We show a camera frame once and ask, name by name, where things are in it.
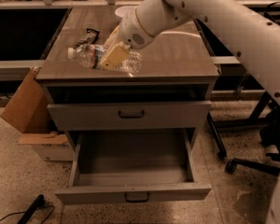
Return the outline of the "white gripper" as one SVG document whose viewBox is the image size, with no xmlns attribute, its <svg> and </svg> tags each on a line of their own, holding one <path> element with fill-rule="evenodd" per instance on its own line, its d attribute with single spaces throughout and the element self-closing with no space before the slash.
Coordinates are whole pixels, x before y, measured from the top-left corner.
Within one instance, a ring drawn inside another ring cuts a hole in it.
<svg viewBox="0 0 280 224">
<path fill-rule="evenodd" d="M 99 62 L 99 67 L 111 70 L 129 57 L 129 50 L 119 42 L 123 41 L 132 49 L 142 49 L 150 44 L 154 37 L 149 35 L 136 16 L 136 9 L 128 11 L 110 34 L 104 46 L 109 48 Z"/>
</svg>

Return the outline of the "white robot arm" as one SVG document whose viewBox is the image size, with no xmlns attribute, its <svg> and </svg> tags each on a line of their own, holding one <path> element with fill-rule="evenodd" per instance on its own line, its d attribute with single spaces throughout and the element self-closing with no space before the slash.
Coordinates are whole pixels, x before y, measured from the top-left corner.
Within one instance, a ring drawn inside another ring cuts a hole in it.
<svg viewBox="0 0 280 224">
<path fill-rule="evenodd" d="M 99 64 L 117 66 L 132 49 L 142 49 L 163 31 L 193 19 L 203 21 L 278 103 L 265 136 L 280 145 L 280 25 L 234 0 L 144 0 L 106 40 Z"/>
</svg>

